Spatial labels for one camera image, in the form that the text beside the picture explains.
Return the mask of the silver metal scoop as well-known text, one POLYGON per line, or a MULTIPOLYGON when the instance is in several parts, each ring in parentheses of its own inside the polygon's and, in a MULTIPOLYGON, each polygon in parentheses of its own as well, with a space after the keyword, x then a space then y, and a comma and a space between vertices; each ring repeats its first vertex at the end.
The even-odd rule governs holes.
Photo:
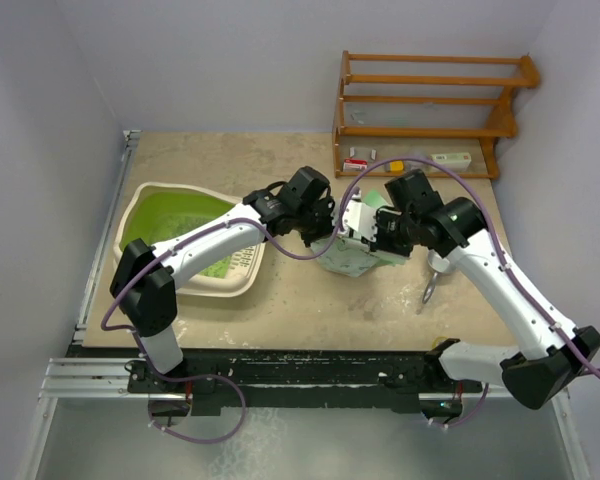
POLYGON ((434 294, 440 277, 454 272, 455 267, 447 258, 441 257, 434 250, 429 250, 427 254, 427 264, 431 270, 431 277, 424 289, 421 297, 421 304, 426 305, 434 294))

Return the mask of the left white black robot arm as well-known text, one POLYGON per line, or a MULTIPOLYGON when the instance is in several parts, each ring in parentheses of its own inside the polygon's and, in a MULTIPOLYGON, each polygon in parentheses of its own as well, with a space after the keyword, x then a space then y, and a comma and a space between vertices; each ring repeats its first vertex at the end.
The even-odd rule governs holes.
POLYGON ((304 166, 288 181, 275 182, 245 196, 220 217, 188 233, 149 246, 142 239, 123 250, 109 291, 113 310, 130 321, 130 331, 152 364, 151 381, 164 392, 182 387, 184 354, 172 324, 177 292, 219 260, 292 231, 305 244, 334 241, 335 202, 329 180, 304 166))

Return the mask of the green cat litter bag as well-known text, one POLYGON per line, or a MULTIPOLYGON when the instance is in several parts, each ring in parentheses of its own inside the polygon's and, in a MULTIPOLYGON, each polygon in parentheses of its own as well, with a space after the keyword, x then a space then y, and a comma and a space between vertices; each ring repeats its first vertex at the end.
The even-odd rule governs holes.
MULTIPOLYGON (((363 208, 367 210, 371 208, 377 210, 389 206, 389 202, 377 190, 373 189, 364 196, 361 196, 359 191, 354 193, 352 201, 363 203, 366 205, 363 208)), ((370 269, 404 265, 409 259, 410 254, 404 257, 381 251, 372 252, 370 248, 361 242, 362 237, 357 232, 351 230, 349 232, 353 233, 352 237, 347 237, 348 234, 345 235, 341 231, 329 250, 317 258, 317 262, 321 267, 333 273, 357 278, 370 269)), ((308 248, 312 253, 317 253, 326 246, 327 240, 327 238, 317 240, 311 243, 308 248)))

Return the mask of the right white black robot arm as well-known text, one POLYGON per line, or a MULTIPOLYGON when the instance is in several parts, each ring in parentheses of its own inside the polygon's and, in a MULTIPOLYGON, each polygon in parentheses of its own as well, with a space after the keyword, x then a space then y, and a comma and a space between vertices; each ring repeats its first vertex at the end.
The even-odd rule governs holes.
POLYGON ((416 169, 386 182, 392 206, 378 213, 382 246, 419 245, 462 272, 500 316, 516 341, 511 348, 445 341, 428 352, 426 383, 447 391, 459 380, 505 387, 537 410, 565 388, 600 349, 600 333, 579 328, 556 309, 506 253, 476 202, 443 202, 416 169))

